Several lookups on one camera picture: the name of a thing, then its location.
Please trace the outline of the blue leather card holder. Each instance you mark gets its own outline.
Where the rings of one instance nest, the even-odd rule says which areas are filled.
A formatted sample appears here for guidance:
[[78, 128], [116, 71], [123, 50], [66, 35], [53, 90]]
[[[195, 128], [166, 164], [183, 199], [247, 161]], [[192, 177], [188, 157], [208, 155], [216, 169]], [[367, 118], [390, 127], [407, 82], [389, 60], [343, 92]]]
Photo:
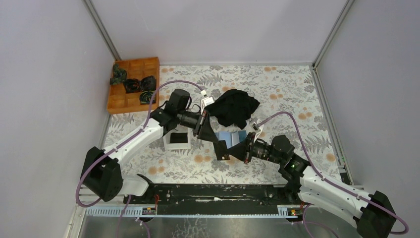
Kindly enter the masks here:
[[227, 149], [239, 144], [245, 140], [247, 133], [245, 130], [240, 131], [219, 131], [215, 133], [219, 141], [225, 141]]

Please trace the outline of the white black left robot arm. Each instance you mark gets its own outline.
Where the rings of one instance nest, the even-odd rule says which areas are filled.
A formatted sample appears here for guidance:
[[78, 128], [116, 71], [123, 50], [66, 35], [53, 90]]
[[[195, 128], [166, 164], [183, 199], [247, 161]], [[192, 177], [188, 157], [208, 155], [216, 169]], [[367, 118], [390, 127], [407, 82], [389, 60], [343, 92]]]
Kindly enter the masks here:
[[108, 202], [118, 195], [134, 195], [139, 202], [152, 201], [154, 191], [141, 176], [124, 176], [122, 168], [149, 144], [175, 130], [179, 125], [192, 130], [193, 135], [209, 142], [217, 142], [206, 110], [194, 113], [187, 110], [190, 94], [175, 89], [169, 100], [150, 113], [139, 127], [104, 149], [92, 147], [86, 154], [81, 182], [99, 200]]

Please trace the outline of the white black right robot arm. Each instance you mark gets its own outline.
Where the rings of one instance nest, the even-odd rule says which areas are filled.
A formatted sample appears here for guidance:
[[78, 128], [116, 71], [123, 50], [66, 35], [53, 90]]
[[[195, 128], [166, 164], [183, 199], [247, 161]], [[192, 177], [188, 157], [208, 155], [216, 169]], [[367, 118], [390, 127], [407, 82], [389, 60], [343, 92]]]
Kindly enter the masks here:
[[308, 160], [294, 152], [285, 135], [276, 136], [271, 144], [255, 139], [255, 133], [226, 149], [226, 153], [244, 163], [259, 158], [279, 164], [279, 173], [287, 180], [284, 198], [290, 204], [299, 201], [320, 207], [348, 222], [363, 238], [386, 238], [396, 218], [388, 197], [376, 191], [370, 194], [317, 173]]

